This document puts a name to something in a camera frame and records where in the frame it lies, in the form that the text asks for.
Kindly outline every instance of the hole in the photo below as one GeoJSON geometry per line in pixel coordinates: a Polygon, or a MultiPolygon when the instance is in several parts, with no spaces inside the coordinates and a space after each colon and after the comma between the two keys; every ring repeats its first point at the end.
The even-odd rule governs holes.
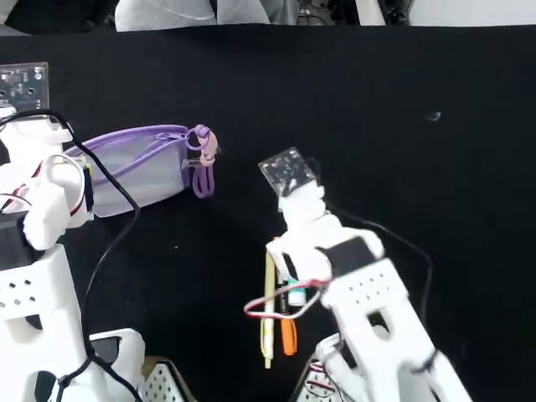
{"type": "Polygon", "coordinates": [[[37,372],[33,396],[35,402],[47,402],[52,394],[52,388],[56,383],[56,377],[48,371],[37,372]]]}
{"type": "Polygon", "coordinates": [[[39,331],[43,330],[43,324],[41,323],[41,318],[39,318],[39,315],[27,316],[24,319],[35,329],[38,329],[39,331]]]}
{"type": "Polygon", "coordinates": [[[387,325],[387,322],[385,321],[381,312],[372,312],[367,315],[367,318],[369,319],[368,322],[372,327],[380,326],[387,332],[388,335],[390,334],[389,326],[387,325]]]}
{"type": "Polygon", "coordinates": [[[286,268],[288,269],[288,273],[291,278],[297,278],[298,273],[294,263],[292,262],[292,258],[287,253],[283,253],[283,260],[285,261],[286,268]]]}

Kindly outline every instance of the pen cap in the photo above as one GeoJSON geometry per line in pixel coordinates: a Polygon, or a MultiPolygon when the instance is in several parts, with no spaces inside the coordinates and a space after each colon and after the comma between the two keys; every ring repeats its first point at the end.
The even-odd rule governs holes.
{"type": "Polygon", "coordinates": [[[283,337],[283,352],[292,356],[297,352],[298,338],[296,333],[296,323],[293,320],[281,320],[281,336],[283,337]]]}

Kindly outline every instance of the white cable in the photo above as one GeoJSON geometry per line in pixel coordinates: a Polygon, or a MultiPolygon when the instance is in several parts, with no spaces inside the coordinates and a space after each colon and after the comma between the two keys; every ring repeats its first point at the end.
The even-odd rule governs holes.
{"type": "Polygon", "coordinates": [[[84,176],[84,170],[82,169],[81,165],[79,165],[76,160],[74,160],[72,157],[68,157],[67,155],[63,153],[56,153],[54,155],[50,155],[49,157],[46,157],[42,162],[42,168],[46,166],[46,164],[55,157],[61,157],[64,159],[67,163],[73,165],[76,167],[76,170],[78,170],[78,173],[80,175],[80,194],[78,198],[76,199],[76,203],[73,207],[70,207],[70,210],[77,208],[82,200],[84,199],[84,190],[85,190],[85,176],[84,176]]]}

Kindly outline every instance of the pen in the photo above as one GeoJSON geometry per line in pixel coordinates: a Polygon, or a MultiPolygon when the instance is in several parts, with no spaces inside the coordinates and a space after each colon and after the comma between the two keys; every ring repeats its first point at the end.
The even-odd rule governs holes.
{"type": "MultiPolygon", "coordinates": [[[[265,296],[270,296],[276,291],[276,265],[268,251],[265,257],[265,296]]],[[[273,299],[265,303],[265,312],[274,312],[276,309],[273,299]]],[[[260,350],[265,358],[265,368],[271,367],[274,358],[274,319],[263,318],[260,320],[260,350]]]]}
{"type": "MultiPolygon", "coordinates": [[[[279,298],[281,314],[288,314],[288,300],[286,294],[279,298]]],[[[283,351],[286,356],[296,354],[298,347],[298,337],[296,332],[296,323],[294,320],[281,320],[281,337],[283,338],[283,351]]]]}

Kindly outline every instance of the gray fabric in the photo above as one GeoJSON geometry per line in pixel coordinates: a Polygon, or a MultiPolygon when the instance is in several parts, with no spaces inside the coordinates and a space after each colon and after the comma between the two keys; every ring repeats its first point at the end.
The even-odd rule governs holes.
{"type": "Polygon", "coordinates": [[[209,0],[121,0],[118,31],[168,29],[228,23],[294,25],[297,0],[218,0],[218,15],[209,0]]]}
{"type": "Polygon", "coordinates": [[[0,36],[23,36],[28,35],[27,33],[22,33],[17,29],[7,27],[6,25],[0,25],[0,36]]]}
{"type": "Polygon", "coordinates": [[[0,0],[0,24],[6,22],[18,0],[0,0]]]}

